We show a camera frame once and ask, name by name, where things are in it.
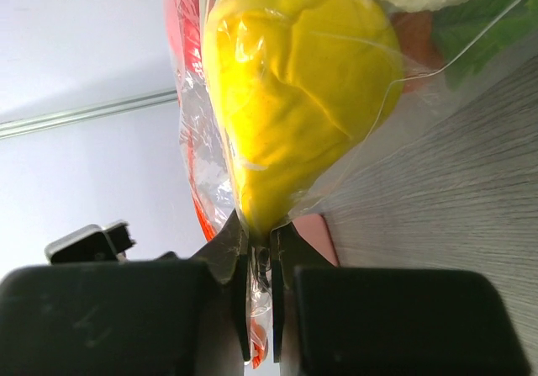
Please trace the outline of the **clear zip top bag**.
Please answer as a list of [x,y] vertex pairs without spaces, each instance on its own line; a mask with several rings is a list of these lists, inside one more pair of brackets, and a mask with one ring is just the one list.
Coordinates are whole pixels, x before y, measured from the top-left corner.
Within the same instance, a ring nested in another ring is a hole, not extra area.
[[537,360],[537,0],[166,0],[203,230],[484,271]]

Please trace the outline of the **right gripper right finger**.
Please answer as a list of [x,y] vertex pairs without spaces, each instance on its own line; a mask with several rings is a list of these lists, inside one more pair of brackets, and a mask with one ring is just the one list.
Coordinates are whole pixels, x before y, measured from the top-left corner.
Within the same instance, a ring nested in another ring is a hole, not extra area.
[[497,289],[453,269],[336,267],[293,225],[270,236],[284,375],[528,375]]

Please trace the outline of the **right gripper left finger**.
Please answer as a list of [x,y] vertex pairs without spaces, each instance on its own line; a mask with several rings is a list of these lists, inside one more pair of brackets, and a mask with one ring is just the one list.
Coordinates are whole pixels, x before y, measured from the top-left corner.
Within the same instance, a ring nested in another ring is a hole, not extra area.
[[21,267],[1,282],[4,375],[241,375],[250,358],[239,219],[190,258]]

